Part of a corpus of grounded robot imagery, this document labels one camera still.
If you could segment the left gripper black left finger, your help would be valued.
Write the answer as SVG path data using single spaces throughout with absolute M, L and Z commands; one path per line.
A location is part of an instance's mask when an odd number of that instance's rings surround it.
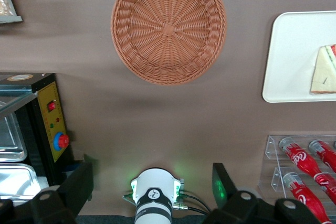
M 1 223 L 76 223 L 92 191 L 93 166 L 84 162 L 60 186 L 45 188 L 22 205 L 1 200 Z

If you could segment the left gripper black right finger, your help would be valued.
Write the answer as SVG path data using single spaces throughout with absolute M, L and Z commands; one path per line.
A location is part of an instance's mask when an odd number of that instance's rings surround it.
M 222 163 L 213 164 L 212 190 L 217 209 L 207 223 L 326 223 L 320 200 L 298 179 L 284 180 L 294 199 L 280 198 L 271 205 L 253 193 L 238 190 Z

